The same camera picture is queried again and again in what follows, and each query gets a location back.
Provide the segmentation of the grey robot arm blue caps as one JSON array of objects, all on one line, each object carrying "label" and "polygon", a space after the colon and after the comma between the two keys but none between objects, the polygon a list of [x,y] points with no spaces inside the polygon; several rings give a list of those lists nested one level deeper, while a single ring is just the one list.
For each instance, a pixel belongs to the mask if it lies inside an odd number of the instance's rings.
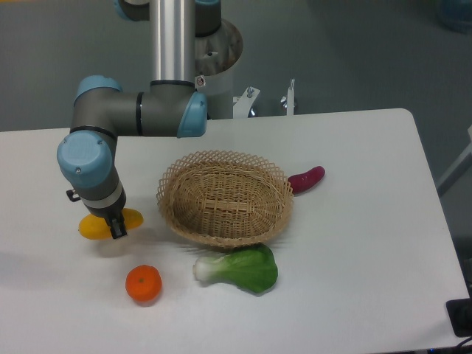
[{"label": "grey robot arm blue caps", "polygon": [[195,87],[195,40],[221,26],[219,1],[115,1],[120,17],[149,21],[153,69],[148,92],[125,93],[112,78],[84,78],[74,99],[69,135],[57,160],[82,201],[105,221],[112,238],[127,234],[126,194],[115,168],[119,136],[200,137],[207,127],[207,98]]}]

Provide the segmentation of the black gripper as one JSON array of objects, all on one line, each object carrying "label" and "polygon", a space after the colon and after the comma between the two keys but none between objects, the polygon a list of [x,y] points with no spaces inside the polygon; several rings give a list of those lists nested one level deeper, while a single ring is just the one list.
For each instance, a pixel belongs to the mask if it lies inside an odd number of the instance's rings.
[{"label": "black gripper", "polygon": [[[80,196],[73,189],[67,190],[66,195],[71,202],[77,202],[80,200]],[[123,209],[124,207],[119,204],[113,204],[105,208],[88,207],[91,214],[105,220],[110,229],[111,236],[115,240],[128,235],[125,226],[125,218],[123,216]]]}]

